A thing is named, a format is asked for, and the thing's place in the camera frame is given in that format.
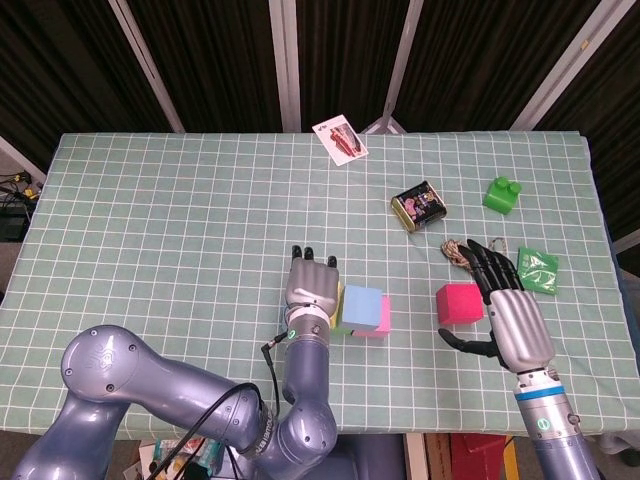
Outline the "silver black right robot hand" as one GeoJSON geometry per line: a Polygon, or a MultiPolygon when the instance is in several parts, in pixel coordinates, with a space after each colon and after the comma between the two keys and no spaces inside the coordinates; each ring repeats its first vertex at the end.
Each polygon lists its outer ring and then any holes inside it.
{"type": "Polygon", "coordinates": [[[555,356],[551,336],[538,303],[524,289],[511,260],[472,239],[460,246],[459,252],[471,267],[487,309],[490,339],[463,340],[440,328],[442,340],[463,353],[495,357],[514,374],[547,368],[555,356]]]}

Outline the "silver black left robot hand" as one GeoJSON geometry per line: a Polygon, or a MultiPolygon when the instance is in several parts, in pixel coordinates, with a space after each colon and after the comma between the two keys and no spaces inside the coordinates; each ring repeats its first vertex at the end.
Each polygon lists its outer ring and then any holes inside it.
{"type": "Polygon", "coordinates": [[[291,255],[285,304],[289,308],[318,307],[331,318],[339,303],[337,258],[330,255],[325,262],[317,262],[311,247],[299,245],[292,246],[291,255]]]}

